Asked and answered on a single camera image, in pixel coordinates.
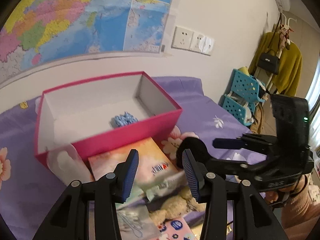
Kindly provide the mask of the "right hand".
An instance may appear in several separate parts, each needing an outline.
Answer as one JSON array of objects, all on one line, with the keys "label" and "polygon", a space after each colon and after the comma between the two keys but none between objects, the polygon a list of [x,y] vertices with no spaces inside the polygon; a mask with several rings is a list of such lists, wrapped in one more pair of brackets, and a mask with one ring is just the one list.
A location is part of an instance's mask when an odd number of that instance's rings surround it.
[{"label": "right hand", "polygon": [[285,199],[288,199],[289,197],[294,197],[303,191],[303,189],[306,187],[306,184],[306,175],[303,174],[300,180],[295,182],[295,184],[292,186],[278,189],[276,191],[266,192],[265,201],[267,202],[267,204],[273,204],[278,201],[282,201],[283,197],[285,197]]}]

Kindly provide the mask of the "pink sleeved right forearm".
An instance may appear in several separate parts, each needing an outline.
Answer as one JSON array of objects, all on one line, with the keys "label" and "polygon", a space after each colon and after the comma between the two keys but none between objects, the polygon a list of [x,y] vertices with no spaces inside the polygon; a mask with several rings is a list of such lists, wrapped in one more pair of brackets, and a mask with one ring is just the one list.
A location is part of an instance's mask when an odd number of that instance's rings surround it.
[{"label": "pink sleeved right forearm", "polygon": [[307,239],[318,220],[319,204],[313,204],[307,187],[291,198],[282,210],[281,222],[288,239]]}]

